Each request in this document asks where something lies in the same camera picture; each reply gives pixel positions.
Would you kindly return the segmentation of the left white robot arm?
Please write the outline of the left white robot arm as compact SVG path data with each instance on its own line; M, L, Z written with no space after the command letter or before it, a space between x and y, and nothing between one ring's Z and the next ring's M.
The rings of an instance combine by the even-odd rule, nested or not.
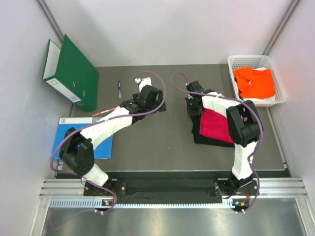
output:
M76 174L94 184L95 190L106 195L111 191L109 176L95 163L94 150L107 138L129 127L149 114L166 110L163 91L145 85L131 100L124 101L98 122L66 131L60 143L59 158Z

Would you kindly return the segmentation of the pink red t shirt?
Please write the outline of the pink red t shirt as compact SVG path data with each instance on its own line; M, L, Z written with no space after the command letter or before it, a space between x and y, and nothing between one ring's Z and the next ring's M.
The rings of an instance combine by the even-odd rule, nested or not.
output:
M200 118L199 134L206 138L234 145L229 134L227 118L214 110L203 109Z

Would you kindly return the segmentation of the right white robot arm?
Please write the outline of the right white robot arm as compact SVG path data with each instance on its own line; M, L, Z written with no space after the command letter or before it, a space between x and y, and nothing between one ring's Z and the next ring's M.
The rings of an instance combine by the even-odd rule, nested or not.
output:
M238 102L204 90L198 81L187 83L186 88L194 142L234 148L229 188L234 194L242 194L252 182L253 153L263 131L255 105L250 100Z

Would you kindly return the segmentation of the black t shirt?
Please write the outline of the black t shirt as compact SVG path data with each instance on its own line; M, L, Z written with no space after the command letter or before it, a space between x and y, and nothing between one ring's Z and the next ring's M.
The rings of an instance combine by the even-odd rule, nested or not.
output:
M218 146L218 147L225 147L225 148L233 148L233 143L228 143L225 141L208 138L199 133L200 131L200 120L201 115L198 116L192 116L190 117L192 121L192 134L195 144L203 144L203 145L210 145L210 146Z

